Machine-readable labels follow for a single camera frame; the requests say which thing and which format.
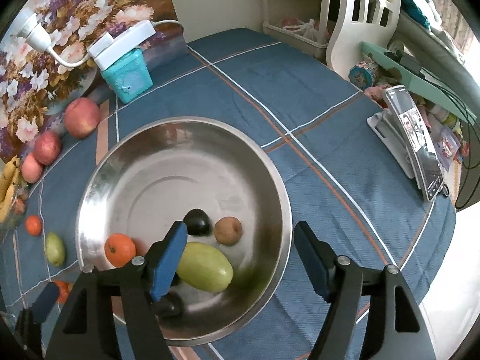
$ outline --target bunch of bananas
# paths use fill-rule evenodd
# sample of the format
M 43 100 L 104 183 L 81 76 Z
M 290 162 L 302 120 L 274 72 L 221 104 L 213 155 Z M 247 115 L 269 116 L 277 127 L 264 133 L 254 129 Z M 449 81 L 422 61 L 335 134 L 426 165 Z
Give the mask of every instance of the bunch of bananas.
M 20 159 L 15 156 L 5 165 L 0 176 L 0 223 L 8 215 L 20 177 Z

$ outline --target green mango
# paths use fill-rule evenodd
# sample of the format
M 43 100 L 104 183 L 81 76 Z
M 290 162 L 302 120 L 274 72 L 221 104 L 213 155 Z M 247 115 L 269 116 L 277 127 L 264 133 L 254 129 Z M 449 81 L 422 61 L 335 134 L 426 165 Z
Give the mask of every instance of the green mango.
M 62 239 L 53 232 L 49 232 L 45 238 L 45 256 L 53 266 L 63 266 L 65 263 L 65 245 Z
M 177 267 L 187 284 L 206 292 L 220 292 L 233 278 L 233 268 L 225 255 L 213 246 L 188 242 Z

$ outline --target green board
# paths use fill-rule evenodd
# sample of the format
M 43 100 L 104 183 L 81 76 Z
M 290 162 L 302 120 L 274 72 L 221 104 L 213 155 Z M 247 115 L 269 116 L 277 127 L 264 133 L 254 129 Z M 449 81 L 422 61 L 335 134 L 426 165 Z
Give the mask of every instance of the green board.
M 467 119 L 464 117 L 464 115 L 462 115 L 462 113 L 468 113 L 470 122 L 477 118 L 470 108 L 465 106 L 465 109 L 460 110 L 440 89 L 431 85 L 424 79 L 416 76 L 412 72 L 400 66 L 397 62 L 393 61 L 393 59 L 386 56 L 385 52 L 388 52 L 388 50 L 384 49 L 383 47 L 377 46 L 376 44 L 362 42 L 361 51 L 364 55 L 369 56 L 386 71 L 391 72 L 393 70 L 395 72 L 394 76 L 397 77 L 398 75 L 400 78 L 400 83 L 404 85 L 410 92 L 416 93 L 424 99 L 440 105 L 464 121 L 467 121 Z M 449 92 L 455 93 L 448 86 L 442 83 L 440 79 L 438 79 L 438 77 L 436 77 L 433 73 L 426 69 L 422 69 L 421 72 L 425 75 L 425 78 L 428 81 L 432 81 L 433 83 L 447 89 Z

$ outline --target white floor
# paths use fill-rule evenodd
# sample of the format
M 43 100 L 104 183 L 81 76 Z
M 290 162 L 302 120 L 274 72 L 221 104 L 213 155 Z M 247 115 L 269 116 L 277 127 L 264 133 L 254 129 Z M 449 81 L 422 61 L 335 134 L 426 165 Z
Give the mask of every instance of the white floor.
M 457 213 L 450 247 L 420 305 L 437 360 L 447 360 L 480 313 L 480 202 Z

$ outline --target teal box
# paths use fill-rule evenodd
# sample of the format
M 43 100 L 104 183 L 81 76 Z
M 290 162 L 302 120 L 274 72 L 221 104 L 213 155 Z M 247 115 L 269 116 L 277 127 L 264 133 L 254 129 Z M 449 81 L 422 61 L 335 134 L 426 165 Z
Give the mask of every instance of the teal box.
M 153 85 L 139 48 L 130 50 L 101 74 L 124 104 Z

